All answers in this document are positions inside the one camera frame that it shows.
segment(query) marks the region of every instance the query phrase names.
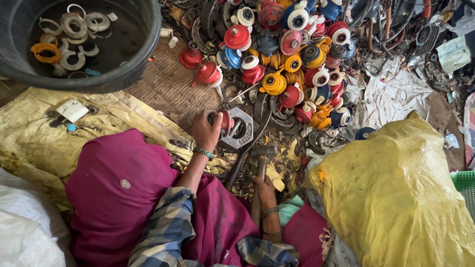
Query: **hammer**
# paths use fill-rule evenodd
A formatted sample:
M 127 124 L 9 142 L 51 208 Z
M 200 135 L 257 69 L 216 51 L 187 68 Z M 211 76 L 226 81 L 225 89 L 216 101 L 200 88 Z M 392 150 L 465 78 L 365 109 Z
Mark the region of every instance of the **hammer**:
M 257 175 L 261 179 L 266 178 L 267 164 L 269 159 L 277 155 L 277 147 L 274 145 L 261 145 L 255 148 L 252 148 L 249 152 L 252 157 L 257 158 Z M 251 218 L 252 221 L 257 225 L 261 223 L 261 199 L 259 197 L 259 190 L 257 188 L 254 190 L 254 195 L 252 196 L 251 201 Z

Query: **green plastic crate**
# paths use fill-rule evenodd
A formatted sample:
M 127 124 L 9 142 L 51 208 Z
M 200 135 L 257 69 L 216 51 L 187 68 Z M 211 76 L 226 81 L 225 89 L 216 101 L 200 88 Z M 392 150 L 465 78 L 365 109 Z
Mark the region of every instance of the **green plastic crate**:
M 450 177 L 457 191 L 465 198 L 468 212 L 475 222 L 475 171 L 451 172 Z

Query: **woman's left hand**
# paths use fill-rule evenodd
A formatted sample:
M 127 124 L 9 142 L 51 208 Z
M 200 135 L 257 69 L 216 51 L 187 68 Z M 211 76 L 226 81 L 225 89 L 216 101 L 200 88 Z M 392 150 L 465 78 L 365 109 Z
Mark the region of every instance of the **woman's left hand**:
M 202 148 L 210 153 L 214 151 L 219 139 L 221 124 L 223 122 L 223 113 L 219 112 L 214 120 L 213 125 L 208 122 L 208 115 L 214 112 L 212 109 L 200 111 L 195 116 L 193 123 L 193 137 L 195 138 L 196 147 Z

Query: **yellow plastic sack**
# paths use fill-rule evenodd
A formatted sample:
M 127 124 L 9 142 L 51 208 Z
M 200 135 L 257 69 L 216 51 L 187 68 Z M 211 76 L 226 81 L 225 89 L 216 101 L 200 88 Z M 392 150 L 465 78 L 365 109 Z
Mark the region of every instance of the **yellow plastic sack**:
M 310 171 L 327 219 L 362 266 L 475 266 L 475 226 L 443 144 L 424 120 L 395 121 Z

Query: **beaded bracelet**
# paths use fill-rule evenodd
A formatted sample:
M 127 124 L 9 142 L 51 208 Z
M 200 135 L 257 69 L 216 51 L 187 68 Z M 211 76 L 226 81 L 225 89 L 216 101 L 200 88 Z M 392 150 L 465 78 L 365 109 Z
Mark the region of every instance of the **beaded bracelet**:
M 261 218 L 264 218 L 265 216 L 269 215 L 269 214 L 272 214 L 272 213 L 276 213 L 276 212 L 279 212 L 279 207 L 273 207 L 271 208 L 270 210 L 266 210 L 264 212 L 261 212 Z
M 284 230 L 281 230 L 280 232 L 275 233 L 275 234 L 268 234 L 268 233 L 266 233 L 266 232 L 264 232 L 264 233 L 265 233 L 266 235 L 268 235 L 268 236 L 272 236 L 272 237 L 273 237 L 273 236 L 280 236 L 280 235 L 282 235 L 283 232 L 284 232 Z
M 212 160 L 214 159 L 213 154 L 209 153 L 208 151 L 206 151 L 206 150 L 204 150 L 204 149 L 202 149 L 202 148 L 196 147 L 195 149 L 193 149 L 193 152 L 199 152 L 199 153 L 204 154 L 205 156 L 208 157 L 208 160 L 209 160 L 209 161 L 212 161 Z

